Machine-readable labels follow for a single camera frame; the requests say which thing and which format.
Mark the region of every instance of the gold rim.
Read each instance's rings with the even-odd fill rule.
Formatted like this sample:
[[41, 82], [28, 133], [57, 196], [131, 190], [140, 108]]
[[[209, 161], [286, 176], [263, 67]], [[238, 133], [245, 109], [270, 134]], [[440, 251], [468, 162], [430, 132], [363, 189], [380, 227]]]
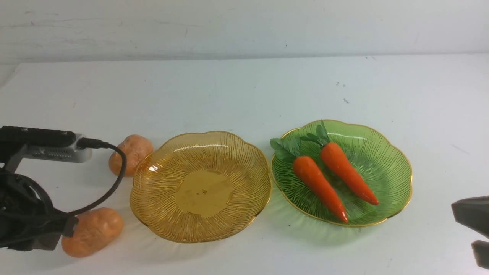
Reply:
[[[385, 221], [387, 221], [388, 219], [396, 216], [397, 214], [399, 214], [401, 211], [403, 211], [409, 204], [409, 202], [411, 201], [411, 198], [413, 196], [413, 167], [411, 166], [411, 162], [409, 161], [409, 159], [407, 158], [407, 156], [399, 149], [397, 148], [396, 146], [394, 146], [383, 134], [381, 134], [379, 131], [371, 128], [371, 127], [368, 127], [368, 126], [365, 126], [365, 125], [362, 125], [362, 124], [354, 124], [354, 123], [345, 123], [343, 121], [339, 121], [339, 120], [335, 120], [335, 119], [319, 119], [319, 120], [315, 120], [313, 122], [309, 122], [308, 124], [302, 126], [302, 127], [299, 127], [299, 128], [295, 128], [295, 129], [292, 129], [288, 132], [286, 132], [285, 134], [283, 134], [280, 138], [284, 138], [286, 137], [288, 134], [294, 132], [294, 131], [297, 131], [297, 130], [300, 130], [306, 126], [308, 126], [309, 124], [313, 124], [313, 123], [317, 123], [317, 122], [320, 122], [320, 121], [334, 121], [334, 122], [339, 122], [339, 123], [343, 123], [345, 125], [353, 125], [353, 126], [361, 126], [361, 127], [365, 127], [365, 128], [368, 128], [376, 133], [378, 133], [381, 137], [383, 137], [388, 143], [390, 146], [392, 146], [394, 149], [398, 150], [399, 153], [401, 153], [404, 158], [407, 160], [407, 164], [409, 165], [409, 169], [411, 170], [411, 177], [409, 179], [409, 198], [406, 202], [406, 204], [396, 213], [394, 213], [393, 215], [383, 219], [383, 220], [380, 220], [380, 221], [377, 221], [377, 222], [374, 222], [374, 223], [371, 223], [371, 224], [365, 224], [365, 225], [348, 225], [348, 224], [342, 224], [342, 223], [336, 223], [336, 222], [332, 222], [332, 221], [328, 221], [328, 220], [325, 220], [325, 219], [322, 219], [322, 218], [319, 218], [319, 217], [316, 217], [314, 215], [311, 215], [307, 212], [305, 212], [304, 210], [300, 209], [299, 207], [297, 207], [288, 197], [287, 195], [284, 193], [284, 191], [280, 188], [280, 186], [278, 185], [277, 181], [275, 180], [275, 175], [273, 173], [273, 169], [271, 170], [271, 174], [272, 174], [272, 177], [273, 177], [273, 181], [275, 182], [275, 186], [278, 187], [278, 189], [280, 190], [280, 192], [282, 193], [282, 195], [285, 197], [285, 199], [292, 205], [294, 206], [297, 210], [299, 210], [300, 212], [302, 212], [303, 214], [313, 218], [313, 219], [316, 219], [316, 220], [319, 220], [319, 221], [323, 221], [323, 222], [327, 222], [329, 224], [333, 224], [333, 225], [337, 225], [337, 226], [342, 226], [342, 227], [349, 227], [349, 228], [358, 228], [358, 227], [368, 227], [368, 226], [374, 226], [374, 225], [378, 225], [378, 224], [381, 224]], [[273, 160], [275, 158], [275, 154], [273, 154], [272, 156], [272, 159], [271, 159], [271, 162], [270, 163], [273, 163]]]
[[154, 154], [156, 151], [160, 150], [163, 146], [165, 146], [168, 142], [178, 138], [178, 137], [181, 137], [181, 136], [185, 136], [185, 135], [205, 135], [205, 134], [210, 134], [210, 133], [225, 133], [225, 134], [229, 134], [229, 135], [232, 135], [232, 136], [235, 136], [237, 137], [239, 140], [241, 140], [244, 144], [247, 144], [247, 145], [250, 145], [251, 147], [255, 148], [256, 150], [258, 150], [258, 152], [260, 152], [260, 154], [262, 155], [262, 157], [264, 158], [265, 160], [265, 163], [267, 164], [267, 169], [268, 169], [268, 179], [270, 181], [270, 188], [268, 189], [268, 199], [267, 199], [267, 202], [263, 205], [263, 207], [260, 209], [260, 211], [258, 211], [256, 213], [256, 215], [248, 222], [248, 224], [246, 226], [244, 226], [240, 231], [234, 233], [234, 234], [231, 234], [229, 236], [226, 236], [226, 237], [222, 237], [222, 238], [219, 238], [219, 239], [215, 239], [215, 240], [206, 240], [206, 241], [195, 241], [195, 242], [180, 242], [180, 241], [175, 241], [175, 240], [172, 240], [172, 239], [168, 239], [168, 238], [164, 238], [164, 237], [161, 237], [159, 234], [157, 234], [155, 231], [153, 231], [153, 229], [151, 229], [149, 226], [146, 226], [146, 224], [141, 221], [139, 219], [139, 217], [134, 213], [133, 211], [133, 206], [131, 204], [131, 196], [133, 195], [133, 188], [134, 188], [134, 182], [135, 182], [135, 178], [133, 178], [133, 187], [131, 188], [131, 193], [129, 195], [129, 206], [131, 207], [131, 212], [133, 212], [133, 215], [143, 224], [145, 225], [147, 228], [149, 228], [154, 234], [156, 234], [157, 236], [159, 236], [160, 238], [162, 239], [165, 239], [165, 240], [169, 240], [169, 241], [172, 241], [172, 242], [175, 242], [175, 243], [183, 243], [183, 244], [189, 244], [189, 243], [192, 243], [192, 244], [195, 244], [195, 243], [207, 243], [207, 242], [214, 242], [214, 241], [219, 241], [219, 240], [224, 240], [226, 238], [229, 238], [229, 237], [232, 237], [236, 234], [238, 234], [239, 232], [245, 230], [255, 219], [256, 217], [263, 211], [263, 209], [265, 209], [265, 207], [267, 206], [267, 204], [270, 202], [270, 198], [272, 196], [272, 188], [273, 188], [273, 181], [274, 179], [272, 178], [272, 175], [271, 175], [271, 163], [268, 162], [268, 158], [265, 156], [265, 154], [263, 153], [262, 150], [260, 150], [257, 146], [251, 144], [251, 143], [248, 143], [246, 142], [244, 139], [242, 139], [240, 136], [234, 134], [234, 133], [231, 133], [231, 132], [227, 132], [227, 131], [209, 131], [209, 132], [205, 132], [205, 133], [185, 133], [185, 134], [180, 134], [178, 136], [175, 136], [175, 137], [172, 137], [171, 139], [167, 140], [165, 143], [163, 143], [163, 145], [161, 145], [158, 149], [154, 150], [150, 155], [148, 155], [147, 157], [145, 157], [142, 161], [139, 162], [138, 166], [137, 166], [137, 169], [136, 169], [136, 175], [138, 174], [138, 171], [140, 169], [140, 165], [141, 163], [144, 162], [144, 160], [148, 157], [150, 157], [152, 154]]

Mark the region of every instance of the white wall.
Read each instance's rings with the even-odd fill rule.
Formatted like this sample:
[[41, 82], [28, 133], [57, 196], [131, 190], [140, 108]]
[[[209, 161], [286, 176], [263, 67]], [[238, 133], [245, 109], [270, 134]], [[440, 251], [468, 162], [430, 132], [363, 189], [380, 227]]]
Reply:
[[0, 0], [0, 63], [489, 51], [489, 0]]

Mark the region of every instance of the black device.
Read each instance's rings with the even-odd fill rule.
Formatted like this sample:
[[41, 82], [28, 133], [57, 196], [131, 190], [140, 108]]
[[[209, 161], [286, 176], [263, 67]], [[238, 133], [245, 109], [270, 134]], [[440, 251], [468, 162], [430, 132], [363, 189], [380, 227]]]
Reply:
[[[33, 179], [16, 174], [23, 158], [85, 162], [91, 149], [110, 148], [122, 157], [122, 169], [109, 191], [81, 209], [64, 212]], [[76, 215], [104, 202], [119, 186], [126, 155], [117, 146], [70, 131], [3, 126], [0, 128], [0, 248], [54, 250], [61, 235], [72, 237]]]
[[[452, 211], [455, 221], [489, 238], [489, 196], [459, 200]], [[475, 241], [472, 249], [477, 265], [489, 269], [489, 242]]]

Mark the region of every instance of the fluted glass plate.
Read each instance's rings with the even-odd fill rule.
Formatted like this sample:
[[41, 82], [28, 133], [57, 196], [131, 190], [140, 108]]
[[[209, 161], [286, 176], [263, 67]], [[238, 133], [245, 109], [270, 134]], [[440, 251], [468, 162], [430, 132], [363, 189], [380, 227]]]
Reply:
[[271, 196], [263, 152], [228, 132], [172, 138], [136, 171], [130, 204], [158, 236], [215, 241], [245, 229]]
[[[285, 198], [298, 210], [308, 216], [328, 223], [346, 227], [364, 227], [379, 224], [401, 212], [412, 195], [412, 168], [407, 157], [376, 130], [363, 125], [347, 124], [336, 120], [323, 120], [328, 136], [338, 143], [348, 160], [363, 177], [379, 200], [373, 206], [360, 198], [346, 184], [329, 170], [321, 160], [321, 147], [310, 141], [302, 141], [301, 155], [311, 156], [323, 174], [340, 196], [348, 223], [337, 219], [320, 202], [318, 197], [302, 183], [292, 170], [292, 163], [272, 157], [272, 171], [275, 182]], [[285, 133], [282, 138], [315, 134], [321, 120], [302, 128]]]

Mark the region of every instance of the carrot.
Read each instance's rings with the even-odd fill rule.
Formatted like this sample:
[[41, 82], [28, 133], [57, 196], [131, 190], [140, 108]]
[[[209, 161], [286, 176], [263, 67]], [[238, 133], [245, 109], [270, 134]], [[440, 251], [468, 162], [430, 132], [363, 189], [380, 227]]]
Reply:
[[275, 149], [276, 157], [292, 161], [292, 169], [296, 176], [313, 191], [324, 206], [338, 219], [347, 223], [348, 216], [341, 199], [326, 180], [316, 162], [309, 156], [299, 156], [299, 142], [300, 140], [297, 139], [289, 141], [274, 138], [270, 140], [270, 145]]
[[372, 205], [378, 205], [377, 197], [355, 170], [341, 147], [337, 143], [330, 142], [324, 124], [317, 126], [316, 136], [308, 134], [308, 137], [302, 139], [322, 145], [319, 155], [324, 164], [337, 174], [355, 195]]
[[341, 199], [324, 177], [316, 162], [309, 156], [300, 156], [294, 160], [292, 167], [297, 177], [314, 192], [324, 206], [344, 223], [347, 223], [348, 216]]

